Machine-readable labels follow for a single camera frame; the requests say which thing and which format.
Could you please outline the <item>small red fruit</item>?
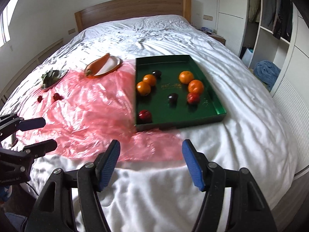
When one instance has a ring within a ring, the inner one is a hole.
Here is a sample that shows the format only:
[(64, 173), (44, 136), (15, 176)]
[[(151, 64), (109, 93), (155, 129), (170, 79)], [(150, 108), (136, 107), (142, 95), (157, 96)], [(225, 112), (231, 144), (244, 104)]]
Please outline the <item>small red fruit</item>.
[(38, 96), (37, 101), (40, 103), (42, 100), (43, 100), (43, 97), (41, 95)]

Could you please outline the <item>dark red cherry fruit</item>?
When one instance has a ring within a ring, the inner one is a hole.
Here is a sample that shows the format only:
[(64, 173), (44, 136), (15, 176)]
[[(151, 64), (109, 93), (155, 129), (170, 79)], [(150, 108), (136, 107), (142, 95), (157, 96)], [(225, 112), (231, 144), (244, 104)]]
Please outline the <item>dark red cherry fruit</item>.
[(54, 101), (62, 100), (62, 96), (59, 93), (54, 93), (53, 99)]

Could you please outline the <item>red apple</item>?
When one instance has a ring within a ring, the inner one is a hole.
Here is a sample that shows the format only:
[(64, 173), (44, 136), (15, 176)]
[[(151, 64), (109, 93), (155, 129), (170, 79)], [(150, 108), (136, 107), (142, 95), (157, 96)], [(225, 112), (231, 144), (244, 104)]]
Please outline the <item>red apple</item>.
[(150, 111), (143, 109), (138, 113), (138, 120), (141, 123), (151, 123), (152, 122), (152, 114)]

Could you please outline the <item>small orange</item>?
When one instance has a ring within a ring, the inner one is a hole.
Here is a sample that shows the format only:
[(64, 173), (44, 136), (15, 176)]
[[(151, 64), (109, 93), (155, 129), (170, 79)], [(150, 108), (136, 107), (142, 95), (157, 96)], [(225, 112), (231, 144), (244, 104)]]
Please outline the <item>small orange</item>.
[(136, 89), (141, 96), (147, 96), (151, 92), (151, 86), (144, 81), (139, 82), (136, 85)]

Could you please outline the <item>red tomato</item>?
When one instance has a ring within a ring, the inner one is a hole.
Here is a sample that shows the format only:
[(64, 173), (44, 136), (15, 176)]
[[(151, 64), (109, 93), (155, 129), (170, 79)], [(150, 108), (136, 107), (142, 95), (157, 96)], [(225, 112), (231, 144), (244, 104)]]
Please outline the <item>red tomato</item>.
[(190, 105), (195, 105), (200, 102), (200, 95), (197, 93), (188, 93), (186, 101)]

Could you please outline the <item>large orange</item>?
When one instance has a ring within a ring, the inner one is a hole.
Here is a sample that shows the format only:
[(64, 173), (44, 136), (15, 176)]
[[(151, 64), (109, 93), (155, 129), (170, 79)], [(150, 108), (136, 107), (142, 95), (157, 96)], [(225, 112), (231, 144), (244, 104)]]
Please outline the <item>large orange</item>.
[(201, 95), (204, 92), (204, 84), (200, 80), (192, 80), (188, 84), (188, 92)]

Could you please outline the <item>dark plum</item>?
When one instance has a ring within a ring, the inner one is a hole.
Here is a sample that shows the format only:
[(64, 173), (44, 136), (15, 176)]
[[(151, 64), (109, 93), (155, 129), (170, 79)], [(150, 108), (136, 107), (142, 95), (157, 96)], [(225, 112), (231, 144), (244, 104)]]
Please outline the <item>dark plum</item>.
[(157, 79), (161, 79), (162, 72), (159, 70), (153, 70), (152, 75), (154, 75)]
[(178, 100), (178, 94), (177, 93), (171, 93), (168, 95), (168, 102), (171, 105), (175, 105), (177, 103)]

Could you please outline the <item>white bed sheet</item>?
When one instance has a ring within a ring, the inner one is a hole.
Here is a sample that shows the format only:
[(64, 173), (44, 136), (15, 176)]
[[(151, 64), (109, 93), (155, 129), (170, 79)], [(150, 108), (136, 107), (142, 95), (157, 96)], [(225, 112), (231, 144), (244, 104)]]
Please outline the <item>white bed sheet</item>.
[[(248, 168), (274, 208), (292, 184), (297, 143), (266, 88), (225, 46), (177, 15), (101, 23), (83, 30), (34, 69), (1, 109), (17, 113), (29, 89), (46, 92), (71, 70), (105, 54), (126, 60), (189, 55), (227, 110), (222, 122), (174, 131), (223, 168)], [(94, 160), (52, 152), (37, 159), (26, 189), (39, 194), (55, 168), (74, 170)], [(112, 231), (190, 231), (203, 201), (183, 161), (121, 161), (99, 199)]]

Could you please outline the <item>window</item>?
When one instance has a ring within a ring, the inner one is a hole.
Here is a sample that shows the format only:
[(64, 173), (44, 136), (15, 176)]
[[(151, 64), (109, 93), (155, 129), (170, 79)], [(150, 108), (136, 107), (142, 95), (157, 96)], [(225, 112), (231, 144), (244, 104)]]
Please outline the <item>window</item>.
[(1, 46), (10, 41), (9, 25), (18, 0), (10, 0), (1, 13)]

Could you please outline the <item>orange in tray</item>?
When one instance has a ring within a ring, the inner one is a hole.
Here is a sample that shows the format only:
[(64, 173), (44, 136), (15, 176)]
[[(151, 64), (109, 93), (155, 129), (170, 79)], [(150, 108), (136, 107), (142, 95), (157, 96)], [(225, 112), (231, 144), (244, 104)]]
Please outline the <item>orange in tray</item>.
[(194, 74), (190, 71), (182, 71), (179, 74), (179, 81), (182, 84), (188, 85), (192, 80), (194, 80)]
[(155, 86), (157, 84), (157, 79), (152, 74), (147, 74), (143, 77), (143, 82), (147, 83), (150, 86)]

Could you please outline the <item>blue towel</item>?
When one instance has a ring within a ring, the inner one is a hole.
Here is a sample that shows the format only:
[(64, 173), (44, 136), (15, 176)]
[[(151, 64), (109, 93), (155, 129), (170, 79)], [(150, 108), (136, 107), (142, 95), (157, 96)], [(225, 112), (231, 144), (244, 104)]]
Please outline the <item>blue towel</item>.
[(272, 90), (280, 72), (281, 69), (268, 60), (258, 62), (254, 67), (254, 75), (266, 84), (268, 91)]

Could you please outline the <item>green tray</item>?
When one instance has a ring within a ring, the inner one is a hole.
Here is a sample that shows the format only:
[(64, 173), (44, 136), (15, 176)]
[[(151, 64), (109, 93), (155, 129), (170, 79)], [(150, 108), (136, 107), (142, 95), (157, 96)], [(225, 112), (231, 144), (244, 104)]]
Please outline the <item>green tray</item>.
[[(135, 98), (135, 128), (137, 131), (148, 131), (159, 128), (161, 130), (171, 128), (184, 128), (197, 125), (221, 122), (227, 111), (217, 97), (206, 76), (189, 55), (159, 55), (136, 59), (136, 78), (139, 83), (153, 70), (162, 72), (161, 79), (151, 88), (151, 93), (141, 96), (136, 93)], [(204, 92), (200, 96), (200, 102), (190, 105), (186, 101), (188, 87), (179, 81), (182, 71), (190, 71), (194, 78), (202, 81)], [(168, 102), (168, 95), (178, 94), (175, 105)], [(138, 113), (146, 109), (152, 114), (151, 123), (141, 123)]]

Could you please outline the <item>wooden headboard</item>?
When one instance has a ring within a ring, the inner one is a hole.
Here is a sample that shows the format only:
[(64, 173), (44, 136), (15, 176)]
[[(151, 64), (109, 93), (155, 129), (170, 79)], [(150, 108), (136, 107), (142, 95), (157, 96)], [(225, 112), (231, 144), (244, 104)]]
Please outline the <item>wooden headboard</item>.
[(74, 13), (78, 32), (99, 23), (135, 17), (179, 15), (191, 22), (192, 0), (112, 0)]

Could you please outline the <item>bedside table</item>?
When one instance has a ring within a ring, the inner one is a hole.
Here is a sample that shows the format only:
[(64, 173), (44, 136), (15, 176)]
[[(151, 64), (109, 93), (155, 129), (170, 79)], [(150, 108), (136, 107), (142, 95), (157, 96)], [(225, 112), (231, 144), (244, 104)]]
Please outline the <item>bedside table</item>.
[(216, 33), (214, 33), (214, 31), (211, 28), (207, 28), (207, 27), (202, 27), (200, 29), (200, 31), (206, 33), (207, 35), (209, 35), (210, 37), (212, 37), (213, 39), (219, 41), (221, 44), (225, 45), (226, 44), (226, 39)]

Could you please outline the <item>white wardrobe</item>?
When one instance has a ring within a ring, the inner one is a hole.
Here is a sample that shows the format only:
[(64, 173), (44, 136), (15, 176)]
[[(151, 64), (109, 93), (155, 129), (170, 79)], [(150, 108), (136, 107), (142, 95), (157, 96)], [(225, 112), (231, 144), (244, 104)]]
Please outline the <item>white wardrobe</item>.
[(298, 147), (296, 173), (308, 172), (308, 27), (293, 4), (291, 40), (277, 39), (261, 23), (248, 22), (249, 0), (217, 0), (216, 30), (226, 39), (226, 47), (240, 55), (251, 49), (244, 64), (253, 69), (268, 60), (281, 72), (270, 91), (285, 121), (294, 133)]

